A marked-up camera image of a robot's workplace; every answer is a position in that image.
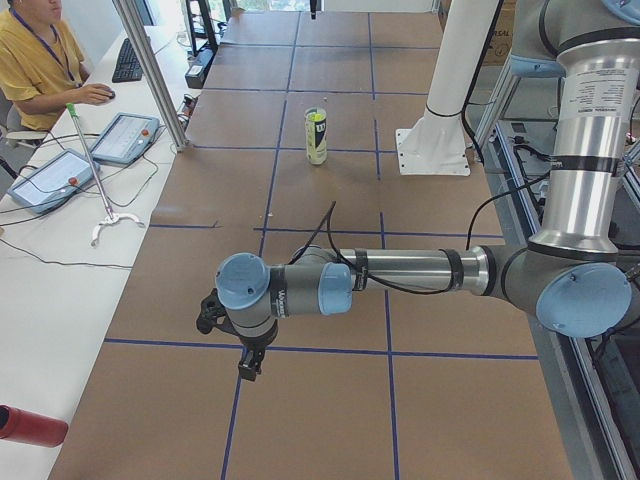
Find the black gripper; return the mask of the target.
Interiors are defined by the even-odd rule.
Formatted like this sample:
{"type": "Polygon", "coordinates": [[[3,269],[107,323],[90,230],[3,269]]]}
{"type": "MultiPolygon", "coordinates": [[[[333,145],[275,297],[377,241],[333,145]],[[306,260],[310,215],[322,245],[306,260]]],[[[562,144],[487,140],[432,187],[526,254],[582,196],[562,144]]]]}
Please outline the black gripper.
{"type": "Polygon", "coordinates": [[[242,380],[255,380],[256,374],[262,373],[262,362],[266,355],[266,348],[271,345],[278,334],[277,327],[271,327],[264,334],[257,337],[240,336],[245,351],[238,363],[239,376],[242,380]]]}

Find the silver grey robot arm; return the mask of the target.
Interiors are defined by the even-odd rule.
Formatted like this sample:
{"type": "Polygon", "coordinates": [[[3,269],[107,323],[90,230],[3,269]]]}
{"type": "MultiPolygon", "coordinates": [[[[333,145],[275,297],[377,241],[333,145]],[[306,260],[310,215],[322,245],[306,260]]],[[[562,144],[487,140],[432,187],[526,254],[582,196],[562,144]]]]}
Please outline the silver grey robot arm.
{"type": "Polygon", "coordinates": [[[236,336],[238,370],[254,380],[281,319],[347,312],[355,292],[417,295],[467,290],[504,300],[546,329],[588,338],[615,327],[632,300],[609,226],[632,100],[639,84],[635,1],[522,1],[512,57],[524,75],[561,75],[564,89],[540,229],[525,246],[463,251],[322,249],[306,244],[269,266],[250,253],[225,259],[197,328],[236,336]]]}

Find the person's right hand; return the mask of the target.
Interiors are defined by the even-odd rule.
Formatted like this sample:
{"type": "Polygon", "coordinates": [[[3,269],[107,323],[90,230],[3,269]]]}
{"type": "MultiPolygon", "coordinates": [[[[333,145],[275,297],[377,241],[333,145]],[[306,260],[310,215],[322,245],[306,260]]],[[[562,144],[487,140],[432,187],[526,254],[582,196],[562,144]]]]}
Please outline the person's right hand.
{"type": "Polygon", "coordinates": [[[100,105],[109,102],[111,100],[105,93],[106,89],[111,88],[105,84],[86,84],[79,89],[80,102],[90,105],[100,105]]]}

